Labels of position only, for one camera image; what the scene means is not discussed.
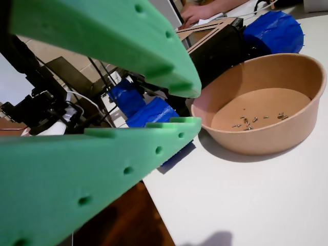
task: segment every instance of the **person's arm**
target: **person's arm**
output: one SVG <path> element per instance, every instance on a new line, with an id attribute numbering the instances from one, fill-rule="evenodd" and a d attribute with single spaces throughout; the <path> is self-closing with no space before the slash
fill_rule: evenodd
<path id="1" fill-rule="evenodd" d="M 203 6 L 189 6 L 182 14 L 184 24 L 179 29 L 188 28 L 199 19 L 208 19 L 215 14 L 227 12 L 246 3 L 248 0 L 214 0 Z"/>

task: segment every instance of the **blue object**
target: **blue object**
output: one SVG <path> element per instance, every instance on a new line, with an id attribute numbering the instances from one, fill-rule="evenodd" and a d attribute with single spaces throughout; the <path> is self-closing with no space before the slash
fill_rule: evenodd
<path id="1" fill-rule="evenodd" d="M 246 27 L 244 41 L 260 55 L 298 53 L 303 47 L 304 34 L 300 24 L 281 11 L 268 12 Z"/>
<path id="2" fill-rule="evenodd" d="M 146 105 L 143 97 L 126 78 L 113 87 L 111 93 L 117 101 L 117 106 L 127 118 L 132 117 Z"/>
<path id="3" fill-rule="evenodd" d="M 171 117 L 179 117 L 179 115 L 166 101 L 156 97 L 126 123 L 129 127 L 145 127 L 148 122 L 170 122 Z"/>

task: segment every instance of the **wooden floor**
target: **wooden floor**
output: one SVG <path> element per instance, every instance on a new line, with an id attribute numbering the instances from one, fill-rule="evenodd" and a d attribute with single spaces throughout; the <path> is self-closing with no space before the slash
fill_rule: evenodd
<path id="1" fill-rule="evenodd" d="M 173 246 L 145 185 L 138 183 L 74 234 L 81 246 Z"/>

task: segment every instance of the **white wall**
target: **white wall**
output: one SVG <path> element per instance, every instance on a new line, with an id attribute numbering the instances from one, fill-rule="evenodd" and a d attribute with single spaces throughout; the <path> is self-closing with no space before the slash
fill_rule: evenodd
<path id="1" fill-rule="evenodd" d="M 179 20 L 177 14 L 175 13 L 173 7 L 169 0 L 148 0 L 154 7 L 171 23 L 173 28 L 178 28 L 181 26 L 181 21 Z"/>
<path id="2" fill-rule="evenodd" d="M 14 106 L 22 101 L 34 88 L 26 75 L 18 73 L 0 53 L 0 102 Z"/>

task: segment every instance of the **white table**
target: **white table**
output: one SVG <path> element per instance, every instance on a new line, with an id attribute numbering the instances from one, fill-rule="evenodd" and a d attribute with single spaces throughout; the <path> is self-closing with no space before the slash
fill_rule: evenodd
<path id="1" fill-rule="evenodd" d="M 328 15 L 298 21 L 301 53 L 328 70 Z M 328 90 L 312 134 L 284 153 L 238 155 L 202 130 L 182 161 L 144 178 L 176 245 L 328 245 L 327 125 Z"/>

